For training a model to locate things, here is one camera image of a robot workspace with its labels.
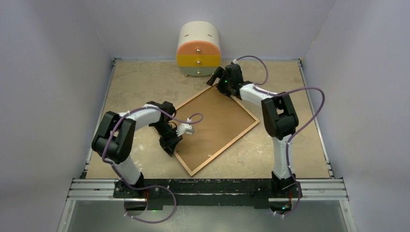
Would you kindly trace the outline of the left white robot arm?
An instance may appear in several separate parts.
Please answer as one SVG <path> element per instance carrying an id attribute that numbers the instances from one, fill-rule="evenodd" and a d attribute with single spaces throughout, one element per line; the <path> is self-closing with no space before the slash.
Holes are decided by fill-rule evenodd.
<path id="1" fill-rule="evenodd" d="M 103 115 L 91 148 L 100 155 L 103 162 L 111 165 L 126 184 L 125 191 L 131 197 L 137 198 L 144 193 L 144 176 L 130 157 L 135 131 L 145 126 L 153 127 L 159 134 L 161 148 L 169 156 L 173 156 L 176 145 L 182 140 L 177 128 L 170 123 L 175 115 L 176 109 L 168 101 L 150 101 L 129 112 L 120 114 L 108 111 Z"/>

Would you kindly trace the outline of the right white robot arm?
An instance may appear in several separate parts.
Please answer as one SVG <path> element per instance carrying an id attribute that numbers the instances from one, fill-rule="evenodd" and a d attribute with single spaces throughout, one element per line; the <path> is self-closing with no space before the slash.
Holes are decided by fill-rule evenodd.
<path id="1" fill-rule="evenodd" d="M 225 68 L 217 67 L 207 85 L 214 84 L 216 79 L 221 94 L 261 107 L 264 128 L 272 138 L 274 148 L 271 190 L 276 196 L 284 196 L 296 183 L 291 136 L 295 134 L 299 120 L 290 96 L 269 92 L 251 81 L 244 81 L 240 66 L 234 63 Z"/>

